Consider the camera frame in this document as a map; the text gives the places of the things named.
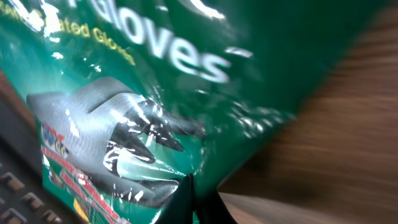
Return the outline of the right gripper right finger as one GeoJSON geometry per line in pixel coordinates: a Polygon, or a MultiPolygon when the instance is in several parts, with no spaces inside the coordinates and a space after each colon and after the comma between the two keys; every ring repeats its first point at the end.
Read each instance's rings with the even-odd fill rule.
{"type": "Polygon", "coordinates": [[[200,224],[238,224],[217,191],[196,203],[196,215],[200,224]]]}

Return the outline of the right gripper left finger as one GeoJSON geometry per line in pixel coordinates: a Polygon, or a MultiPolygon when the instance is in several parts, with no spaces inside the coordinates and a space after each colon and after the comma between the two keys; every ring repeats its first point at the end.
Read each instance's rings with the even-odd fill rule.
{"type": "Polygon", "coordinates": [[[193,176],[185,176],[155,224],[192,224],[194,206],[193,176]]]}

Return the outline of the green 3M gloves packet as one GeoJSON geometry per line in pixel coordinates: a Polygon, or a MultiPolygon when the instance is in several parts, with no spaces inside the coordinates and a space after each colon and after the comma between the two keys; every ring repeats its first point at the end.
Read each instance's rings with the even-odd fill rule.
{"type": "Polygon", "coordinates": [[[196,203],[295,119],[384,1],[1,2],[1,71],[43,186],[89,223],[196,203]]]}

